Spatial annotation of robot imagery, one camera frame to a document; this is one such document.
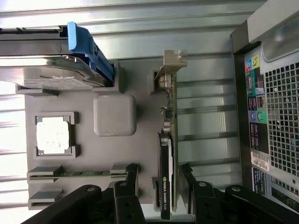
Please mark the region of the green RAM stick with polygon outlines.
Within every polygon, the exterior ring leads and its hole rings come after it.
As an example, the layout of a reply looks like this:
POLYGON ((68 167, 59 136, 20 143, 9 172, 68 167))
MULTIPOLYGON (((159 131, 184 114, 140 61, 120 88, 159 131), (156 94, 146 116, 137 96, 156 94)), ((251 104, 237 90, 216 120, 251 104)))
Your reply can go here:
POLYGON ((81 177, 126 177, 124 173, 110 173, 110 171, 59 171, 46 173, 28 173, 29 180, 51 180, 59 178, 81 178, 81 177))

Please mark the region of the grey parts rack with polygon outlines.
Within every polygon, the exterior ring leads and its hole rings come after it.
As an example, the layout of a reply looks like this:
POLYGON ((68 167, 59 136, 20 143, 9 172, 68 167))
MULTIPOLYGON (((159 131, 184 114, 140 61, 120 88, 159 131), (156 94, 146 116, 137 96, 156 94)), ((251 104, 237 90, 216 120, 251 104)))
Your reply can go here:
MULTIPOLYGON (((164 90, 153 90, 160 60, 122 60, 116 76, 121 90, 62 91, 58 96, 25 97, 28 173, 59 171, 110 171, 120 173, 131 163, 139 165, 140 202, 156 196, 153 180, 158 176, 158 133, 163 125, 164 90), (71 137, 78 157, 38 155, 36 125, 42 117, 73 112, 71 137)), ((42 210, 77 188, 93 184, 106 189, 122 177, 81 177, 29 180, 28 208, 42 210)))

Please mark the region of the silver CPU chip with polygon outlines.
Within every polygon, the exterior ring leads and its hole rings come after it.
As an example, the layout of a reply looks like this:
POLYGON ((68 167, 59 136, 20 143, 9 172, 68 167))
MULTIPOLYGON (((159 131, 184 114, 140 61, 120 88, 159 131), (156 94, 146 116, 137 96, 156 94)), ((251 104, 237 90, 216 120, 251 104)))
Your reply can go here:
POLYGON ((64 154, 70 147, 68 122, 63 117, 42 117, 36 125, 36 140, 39 154, 64 154))

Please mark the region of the open black PC case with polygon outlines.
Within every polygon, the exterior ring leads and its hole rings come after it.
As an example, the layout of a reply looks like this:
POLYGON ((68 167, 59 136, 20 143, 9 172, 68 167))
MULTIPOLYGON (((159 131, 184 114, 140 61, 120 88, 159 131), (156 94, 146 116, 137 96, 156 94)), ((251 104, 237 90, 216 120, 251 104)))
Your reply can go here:
POLYGON ((299 213, 299 0, 267 0, 230 40, 242 184, 299 213))

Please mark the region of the hard disk in blue caddy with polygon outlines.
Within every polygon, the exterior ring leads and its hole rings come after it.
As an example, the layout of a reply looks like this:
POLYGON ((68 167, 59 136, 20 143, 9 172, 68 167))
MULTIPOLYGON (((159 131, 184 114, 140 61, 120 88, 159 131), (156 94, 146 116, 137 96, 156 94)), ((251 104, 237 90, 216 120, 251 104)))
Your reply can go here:
POLYGON ((114 65, 74 22, 55 29, 0 28, 0 81, 53 91, 112 87, 114 65))

